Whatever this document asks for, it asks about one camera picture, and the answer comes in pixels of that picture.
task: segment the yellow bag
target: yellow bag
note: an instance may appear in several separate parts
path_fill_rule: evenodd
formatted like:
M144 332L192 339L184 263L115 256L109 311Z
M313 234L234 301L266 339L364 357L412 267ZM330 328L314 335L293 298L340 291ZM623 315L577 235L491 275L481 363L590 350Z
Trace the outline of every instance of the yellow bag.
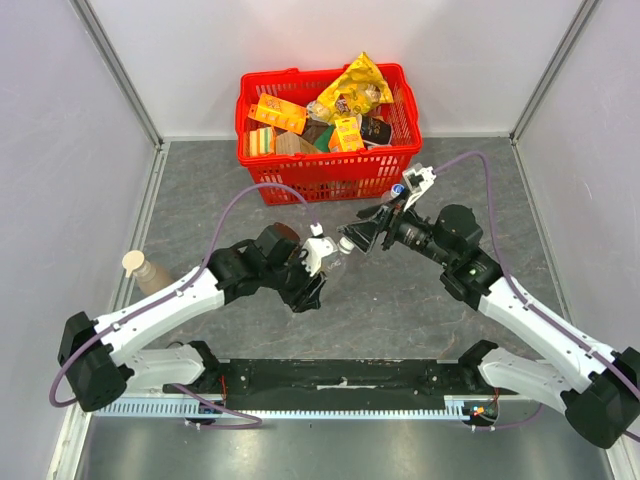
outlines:
M393 103L391 89L376 64L362 52L308 110L313 119L332 124L339 118L365 114L381 103Z

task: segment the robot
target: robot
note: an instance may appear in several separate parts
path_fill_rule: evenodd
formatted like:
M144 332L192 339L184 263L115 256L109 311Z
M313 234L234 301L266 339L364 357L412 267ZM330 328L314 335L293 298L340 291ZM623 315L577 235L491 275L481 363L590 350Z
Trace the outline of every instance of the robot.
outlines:
M181 391L172 389L173 384L200 393L217 391L220 361L204 342L175 349L144 347L259 288L277 291L293 312L318 309L324 272L339 251L355 246L369 253L384 234L383 250L399 243L441 265L440 280L454 299L507 327L546 360L528 360L482 340L458 361L468 386L522 394L560 412L592 444L611 447L640 414L632 391L640 385L638 351L629 347L616 352L536 300L479 247L483 231L469 208L448 205L434 222L421 218L415 205L435 180L431 168L415 165L403 177L407 188L400 195L361 210L358 220L339 227L339 245L346 250L318 225L301 242L291 228L276 223L255 240L215 250L206 265L135 305L96 319L84 312L69 318L58 362L62 366L72 360L65 375L80 407L97 411L130 392ZM137 312L135 321L120 325L132 311Z

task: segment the white wall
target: white wall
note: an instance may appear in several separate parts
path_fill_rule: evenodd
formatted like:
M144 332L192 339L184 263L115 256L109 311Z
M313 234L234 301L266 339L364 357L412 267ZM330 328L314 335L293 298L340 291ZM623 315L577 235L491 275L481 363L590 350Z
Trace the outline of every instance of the white wall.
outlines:
M240 76L405 68L425 134L507 132L580 0L92 0L162 135L234 136Z
M0 478L34 480L64 322L108 307L153 149L69 2L0 10Z
M638 18L601 2L521 142L572 318L621 350L640 350Z

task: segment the red basket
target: red basket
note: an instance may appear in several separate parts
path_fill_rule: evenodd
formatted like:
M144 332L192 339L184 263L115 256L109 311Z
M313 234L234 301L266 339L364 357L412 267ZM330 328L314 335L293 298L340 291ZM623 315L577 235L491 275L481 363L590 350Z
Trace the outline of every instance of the red basket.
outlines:
M255 183L278 182L293 187L310 202L379 197L389 190L407 168L411 157L422 148L418 128L418 109L402 67L395 63L378 67L393 92L394 103L379 106L393 126L392 145L357 152L306 155L249 156L249 132L261 124L247 117L251 104L268 93L306 106L333 82L348 65L336 70L300 72L290 68L280 72L249 73L241 80L236 106L238 160ZM296 203L290 193L276 188L260 189L267 205Z

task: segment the beige bottle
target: beige bottle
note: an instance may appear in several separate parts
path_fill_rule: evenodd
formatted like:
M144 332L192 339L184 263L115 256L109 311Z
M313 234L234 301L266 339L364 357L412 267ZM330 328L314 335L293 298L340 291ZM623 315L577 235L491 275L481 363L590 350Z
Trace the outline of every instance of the beige bottle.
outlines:
M144 253L140 250L131 250L122 258L122 266L129 278L131 274L136 279L138 287L146 296L168 287L173 283L173 279L167 270L144 258Z

